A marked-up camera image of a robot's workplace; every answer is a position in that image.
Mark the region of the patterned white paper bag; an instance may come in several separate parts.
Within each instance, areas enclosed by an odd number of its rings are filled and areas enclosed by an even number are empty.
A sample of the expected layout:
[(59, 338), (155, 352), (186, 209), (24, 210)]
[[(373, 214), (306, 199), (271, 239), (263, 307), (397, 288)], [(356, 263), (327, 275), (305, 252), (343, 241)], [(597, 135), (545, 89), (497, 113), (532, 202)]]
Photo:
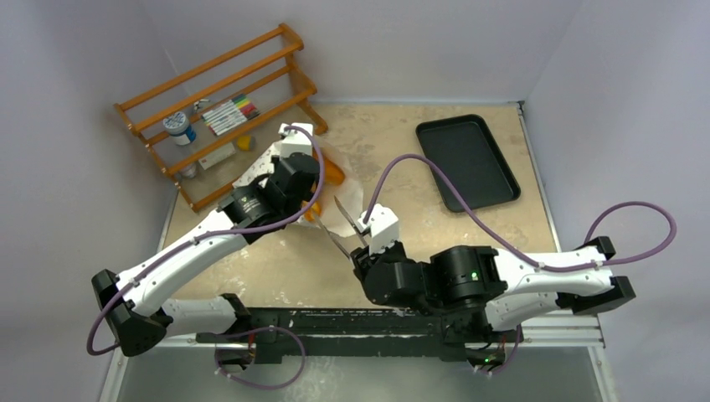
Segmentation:
[[(347, 155), (334, 147), (326, 140), (317, 139), (324, 157), (337, 165), (344, 173), (344, 181), (341, 184), (327, 183), (318, 196), (317, 203), (321, 207), (320, 220), (326, 228), (333, 234), (342, 238), (354, 236), (354, 230), (347, 222), (346, 218), (339, 211), (335, 198), (343, 206), (347, 214), (355, 219), (363, 211), (363, 185), (357, 174), (354, 172)], [(258, 174), (272, 173), (273, 163), (270, 161), (273, 156), (280, 155), (282, 140), (278, 140), (270, 145), (247, 169), (232, 183), (232, 188), (244, 186), (251, 182)]]

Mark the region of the black plastic tray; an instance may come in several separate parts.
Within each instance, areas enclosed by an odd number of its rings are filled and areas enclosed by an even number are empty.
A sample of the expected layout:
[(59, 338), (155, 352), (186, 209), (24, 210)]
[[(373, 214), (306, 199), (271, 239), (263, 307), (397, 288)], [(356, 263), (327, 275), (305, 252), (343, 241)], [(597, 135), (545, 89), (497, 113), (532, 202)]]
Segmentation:
[(520, 186), (481, 116), (422, 122), (415, 135), (424, 156), (445, 174), (470, 209), (520, 197)]

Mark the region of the braided fake bread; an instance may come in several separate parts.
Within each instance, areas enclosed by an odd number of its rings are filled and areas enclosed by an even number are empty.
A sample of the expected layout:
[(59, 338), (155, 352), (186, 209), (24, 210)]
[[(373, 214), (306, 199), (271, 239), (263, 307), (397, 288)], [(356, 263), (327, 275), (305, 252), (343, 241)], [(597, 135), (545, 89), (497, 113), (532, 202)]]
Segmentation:
[(322, 216), (322, 208), (318, 202), (315, 202), (302, 217), (308, 222), (314, 222)]

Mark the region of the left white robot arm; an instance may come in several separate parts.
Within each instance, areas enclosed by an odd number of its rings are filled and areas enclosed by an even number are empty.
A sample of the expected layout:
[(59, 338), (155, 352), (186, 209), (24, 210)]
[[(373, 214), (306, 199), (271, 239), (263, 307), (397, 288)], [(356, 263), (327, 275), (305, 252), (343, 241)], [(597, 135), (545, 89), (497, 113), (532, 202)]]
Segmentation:
[(271, 163), (272, 173), (234, 188), (179, 241), (129, 270), (102, 270), (91, 278), (100, 315), (86, 341), (89, 354), (101, 353), (94, 337), (103, 322), (127, 357), (191, 332), (215, 332), (231, 343), (247, 337), (250, 320), (236, 296), (207, 301), (172, 296), (212, 264), (297, 221), (315, 203), (325, 181), (323, 161), (296, 152)]

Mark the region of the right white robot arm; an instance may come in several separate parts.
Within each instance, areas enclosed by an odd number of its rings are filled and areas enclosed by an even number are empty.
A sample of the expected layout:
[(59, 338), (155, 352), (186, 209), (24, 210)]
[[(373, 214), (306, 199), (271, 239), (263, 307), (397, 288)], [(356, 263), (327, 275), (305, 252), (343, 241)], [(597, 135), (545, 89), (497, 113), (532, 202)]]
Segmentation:
[(356, 248), (350, 260), (373, 304), (440, 316), (446, 328), (470, 327), (476, 338), (489, 341), (549, 312), (595, 315), (635, 299), (630, 279), (606, 266), (613, 254), (610, 239), (601, 236), (572, 252), (535, 255), (544, 263), (592, 263), (570, 272), (536, 268), (490, 246), (458, 245), (416, 261), (399, 241), (377, 252)]

